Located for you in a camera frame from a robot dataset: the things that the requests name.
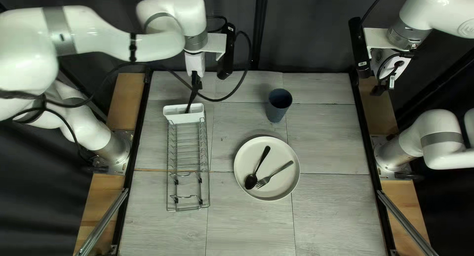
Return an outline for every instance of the fork handle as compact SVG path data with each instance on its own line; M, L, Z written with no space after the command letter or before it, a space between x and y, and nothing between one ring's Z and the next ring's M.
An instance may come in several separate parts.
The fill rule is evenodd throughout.
M269 177L272 177L273 175L275 174L278 174L279 172L281 172L282 170L290 167L294 162L293 161L289 161L287 162L285 165L283 165L282 167L278 168L275 172L273 172Z

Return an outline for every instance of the white bracket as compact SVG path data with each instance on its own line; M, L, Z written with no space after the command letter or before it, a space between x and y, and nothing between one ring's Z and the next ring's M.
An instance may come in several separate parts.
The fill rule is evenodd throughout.
M408 51L406 49L400 49L399 47L392 45L388 41L387 31L388 29L386 28L364 28L365 43L367 45L369 59L372 59L372 48L394 48L401 51Z
M187 50L185 51L190 53L199 53L199 52L214 52L216 53L216 61L219 60L224 53L226 53L226 34L219 33L208 33L208 42L207 44L199 50Z

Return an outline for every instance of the white plate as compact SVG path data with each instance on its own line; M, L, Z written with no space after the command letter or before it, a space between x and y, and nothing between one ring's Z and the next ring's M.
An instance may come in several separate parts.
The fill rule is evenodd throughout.
M294 163L273 176L265 186L259 189L254 187L247 190L245 188L245 178L257 168L265 146L270 146L270 152L258 169L258 179L273 173L289 161ZM287 143L278 138L260 136L249 140L240 147L234 159L234 174L242 190L250 196L261 200L277 200L290 194L298 184L299 161L295 152Z

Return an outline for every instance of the barcode sticker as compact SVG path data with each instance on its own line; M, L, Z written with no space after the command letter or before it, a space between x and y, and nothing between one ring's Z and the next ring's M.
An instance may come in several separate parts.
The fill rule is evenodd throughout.
M388 88L389 89L394 89L394 87L395 87L395 76L392 75L392 76L390 76L390 83L388 85Z

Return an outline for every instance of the black spoon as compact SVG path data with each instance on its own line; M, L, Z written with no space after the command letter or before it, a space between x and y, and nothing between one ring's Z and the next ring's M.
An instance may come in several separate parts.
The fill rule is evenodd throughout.
M258 163L257 169L255 169L254 173L251 173L251 174L247 175L247 177L245 178L245 188L247 190L250 190L250 189L254 188L254 186L257 184L257 181L258 181L258 179L257 179L258 168L260 168L260 165L265 160L265 157L268 155L269 152L270 152L270 147L266 146L265 149L264 149L264 152L262 153L262 157L260 158L260 163Z

